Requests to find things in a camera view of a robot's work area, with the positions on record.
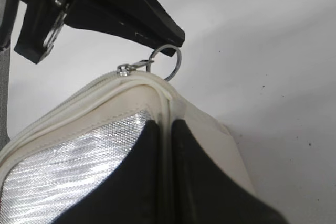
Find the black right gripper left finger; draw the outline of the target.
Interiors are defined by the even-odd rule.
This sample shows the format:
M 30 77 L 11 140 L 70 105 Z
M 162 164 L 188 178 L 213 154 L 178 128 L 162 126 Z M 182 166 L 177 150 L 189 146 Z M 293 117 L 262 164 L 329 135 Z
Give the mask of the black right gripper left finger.
M 165 223 L 159 137 L 159 126 L 148 120 L 117 169 L 70 209 L 70 223 Z

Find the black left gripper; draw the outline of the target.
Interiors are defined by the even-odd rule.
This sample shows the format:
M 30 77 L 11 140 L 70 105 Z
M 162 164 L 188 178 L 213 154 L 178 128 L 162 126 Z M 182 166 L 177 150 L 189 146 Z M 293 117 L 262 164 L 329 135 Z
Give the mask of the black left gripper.
M 106 0 L 21 0 L 27 8 L 15 51 L 38 64 L 50 54 L 63 25 L 109 33 Z

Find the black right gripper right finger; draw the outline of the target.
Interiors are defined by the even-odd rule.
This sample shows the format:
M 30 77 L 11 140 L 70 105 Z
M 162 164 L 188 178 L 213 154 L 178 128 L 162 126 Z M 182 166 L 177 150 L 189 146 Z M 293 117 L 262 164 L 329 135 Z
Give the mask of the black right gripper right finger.
M 171 137 L 176 223 L 287 223 L 221 171 L 184 120 Z

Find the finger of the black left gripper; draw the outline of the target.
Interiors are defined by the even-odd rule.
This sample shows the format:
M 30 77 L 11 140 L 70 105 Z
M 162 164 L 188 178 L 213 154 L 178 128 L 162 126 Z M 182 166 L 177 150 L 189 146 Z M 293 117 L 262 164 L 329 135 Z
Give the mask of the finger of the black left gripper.
M 181 47 L 185 32 L 158 0 L 70 0 L 66 25 L 121 37 L 156 49 Z

